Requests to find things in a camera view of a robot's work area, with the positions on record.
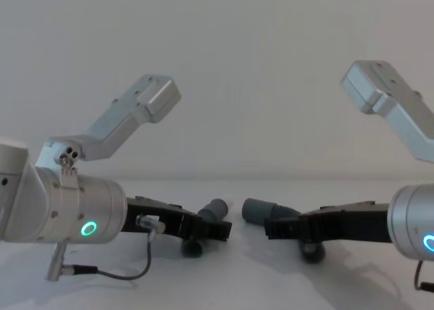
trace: white backdrop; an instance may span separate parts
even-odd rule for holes
[[[0,0],[0,135],[35,158],[144,73],[183,100],[116,156],[129,178],[428,177],[339,86],[354,59],[391,62],[434,106],[432,0]]]

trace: cable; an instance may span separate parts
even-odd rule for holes
[[[420,291],[420,286],[419,286],[419,275],[420,275],[420,270],[422,269],[422,264],[423,264],[423,261],[420,260],[420,261],[418,262],[418,266],[416,267],[416,272],[414,273],[414,288],[415,288],[417,291]]]
[[[416,267],[416,272],[414,273],[414,288],[417,291],[425,291],[425,292],[431,292],[434,293],[434,283],[429,282],[421,282],[419,284],[419,275],[420,270],[422,269],[423,261],[418,262],[418,266]]]
[[[141,278],[148,273],[149,269],[151,268],[151,260],[152,260],[152,254],[151,254],[151,242],[155,236],[155,234],[152,234],[153,231],[148,233],[148,241],[146,243],[146,255],[147,255],[147,263],[146,267],[143,269],[143,271],[137,275],[132,276],[121,276],[109,273],[107,271],[100,271],[97,266],[85,266],[85,265],[67,265],[64,266],[62,269],[63,275],[86,275],[86,274],[99,274],[102,276],[106,276],[113,279],[120,279],[121,281],[133,281],[135,279]]]
[[[149,268],[151,267],[151,259],[152,259],[152,255],[151,255],[151,242],[148,241],[146,244],[146,253],[147,253],[147,264],[146,267],[143,269],[143,271],[137,275],[133,275],[133,276],[120,276],[120,275],[116,275],[116,274],[112,274],[112,273],[108,273],[106,271],[100,271],[98,270],[96,273],[102,276],[107,276],[109,278],[113,278],[113,279],[120,279],[122,281],[133,281],[135,279],[141,278],[143,276],[146,275],[146,273],[148,273]]]

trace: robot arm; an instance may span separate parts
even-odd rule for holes
[[[341,84],[361,112],[383,117],[415,158],[434,162],[434,115],[388,62],[358,60]]]
[[[107,159],[146,122],[161,121],[180,100],[171,77],[145,75],[115,99],[83,135],[50,138],[36,166],[72,167],[78,159]]]

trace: gray rubber fingertip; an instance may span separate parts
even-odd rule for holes
[[[221,222],[228,214],[229,208],[222,199],[213,199],[198,211],[198,215],[208,222]]]
[[[264,225],[265,219],[271,217],[273,207],[276,205],[268,201],[248,198],[243,204],[241,215],[248,223]]]

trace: gray cap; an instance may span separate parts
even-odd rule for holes
[[[280,206],[276,203],[248,198],[243,204],[242,216],[246,222],[264,225],[266,218],[277,219],[295,217],[300,214],[292,208]]]
[[[228,214],[229,208],[222,199],[213,199],[211,202],[197,212],[207,222],[221,222]]]

